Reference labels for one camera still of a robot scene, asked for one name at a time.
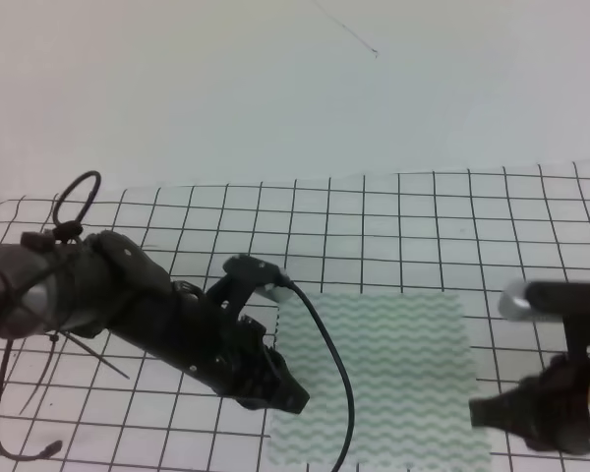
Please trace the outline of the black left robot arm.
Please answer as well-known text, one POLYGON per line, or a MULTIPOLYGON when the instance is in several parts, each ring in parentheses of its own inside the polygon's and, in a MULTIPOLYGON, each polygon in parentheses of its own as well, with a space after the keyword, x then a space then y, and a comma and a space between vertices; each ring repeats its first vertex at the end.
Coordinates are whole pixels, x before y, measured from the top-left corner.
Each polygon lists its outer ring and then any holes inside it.
POLYGON ((280 267, 237 255, 203 290, 171 279, 125 235, 85 235, 83 220, 0 246, 0 340, 49 333, 81 345, 108 331, 247 409, 304 409, 309 393, 243 313, 253 294, 288 286, 280 267))

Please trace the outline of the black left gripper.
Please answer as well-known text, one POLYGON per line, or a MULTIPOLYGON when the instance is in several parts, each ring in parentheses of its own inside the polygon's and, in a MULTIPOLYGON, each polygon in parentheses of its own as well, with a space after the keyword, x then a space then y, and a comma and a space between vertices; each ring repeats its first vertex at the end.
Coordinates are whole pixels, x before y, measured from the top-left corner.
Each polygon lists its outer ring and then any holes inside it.
POLYGON ((217 394, 240 400, 244 408, 301 413, 310 394, 265 344, 266 328, 243 314, 254 292, 235 279, 221 279, 208 291, 174 281, 171 358, 217 394))

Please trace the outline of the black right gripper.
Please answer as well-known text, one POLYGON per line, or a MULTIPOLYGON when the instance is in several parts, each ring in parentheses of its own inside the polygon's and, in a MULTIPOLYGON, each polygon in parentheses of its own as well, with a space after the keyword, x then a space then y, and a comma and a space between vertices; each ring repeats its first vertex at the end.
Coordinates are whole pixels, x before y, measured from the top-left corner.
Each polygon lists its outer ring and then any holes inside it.
MULTIPOLYGON (((574 362, 565 354, 557 355, 545 371, 523 379, 519 386, 534 395, 534 429, 521 436, 529 449, 590 454, 590 358, 574 362)), ((471 398, 471 427, 518 432, 515 406, 519 391, 517 386, 489 397, 471 398)))

